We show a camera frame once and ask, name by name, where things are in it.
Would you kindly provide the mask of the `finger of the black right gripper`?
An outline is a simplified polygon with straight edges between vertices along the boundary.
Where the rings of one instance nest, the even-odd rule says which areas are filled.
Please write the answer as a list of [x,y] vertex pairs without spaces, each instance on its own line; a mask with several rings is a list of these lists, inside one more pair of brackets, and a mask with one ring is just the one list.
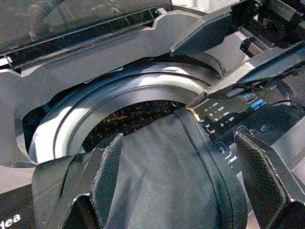
[[256,0],[242,0],[200,17],[170,46],[170,55],[196,54],[221,44],[227,35],[250,21],[261,7]]
[[305,45],[287,49],[269,49],[246,61],[215,85],[204,89],[187,107],[196,107],[206,99],[230,98],[243,92],[257,91],[263,85],[281,80],[305,64]]

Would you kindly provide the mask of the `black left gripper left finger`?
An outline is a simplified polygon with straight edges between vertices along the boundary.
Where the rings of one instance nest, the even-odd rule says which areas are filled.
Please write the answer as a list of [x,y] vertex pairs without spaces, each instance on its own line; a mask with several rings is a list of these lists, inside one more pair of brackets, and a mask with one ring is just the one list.
[[90,153],[78,155],[68,172],[61,203],[62,229],[102,229],[116,187],[123,134],[101,141]]

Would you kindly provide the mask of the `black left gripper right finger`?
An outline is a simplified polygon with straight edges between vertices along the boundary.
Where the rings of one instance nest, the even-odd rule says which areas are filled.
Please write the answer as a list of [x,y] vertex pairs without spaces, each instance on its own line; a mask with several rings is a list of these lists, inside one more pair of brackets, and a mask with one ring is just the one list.
[[259,138],[235,132],[244,185],[262,229],[305,227],[305,186]]

